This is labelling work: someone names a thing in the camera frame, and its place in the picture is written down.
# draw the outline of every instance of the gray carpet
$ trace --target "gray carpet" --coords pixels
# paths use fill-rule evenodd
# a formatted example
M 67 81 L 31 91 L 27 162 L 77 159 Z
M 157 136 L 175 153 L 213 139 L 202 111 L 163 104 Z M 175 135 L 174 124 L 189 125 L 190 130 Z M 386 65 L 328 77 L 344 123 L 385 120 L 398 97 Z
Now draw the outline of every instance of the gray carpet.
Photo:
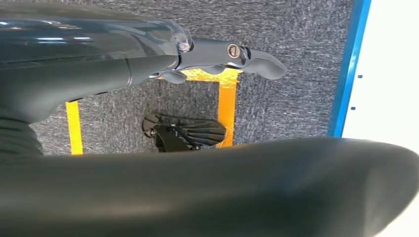
M 281 80 L 241 76 L 236 144 L 326 134 L 352 0 L 61 2 L 170 18 L 194 36 L 232 40 L 282 60 L 289 72 Z M 135 88 L 81 100 L 85 152 L 150 152 L 153 144 L 141 132 L 141 121 L 148 112 L 215 119 L 217 94 L 216 83 L 173 85 L 150 80 Z M 47 154 L 70 152 L 63 108 L 33 127 Z

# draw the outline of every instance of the white wall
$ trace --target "white wall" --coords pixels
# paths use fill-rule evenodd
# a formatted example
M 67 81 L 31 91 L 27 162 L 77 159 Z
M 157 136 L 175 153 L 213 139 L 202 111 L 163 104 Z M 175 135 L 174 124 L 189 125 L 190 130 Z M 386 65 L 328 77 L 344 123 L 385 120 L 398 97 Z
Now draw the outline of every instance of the white wall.
M 372 0 L 343 137 L 419 154 L 418 9 L 417 0 Z M 419 198 L 379 236 L 419 237 Z

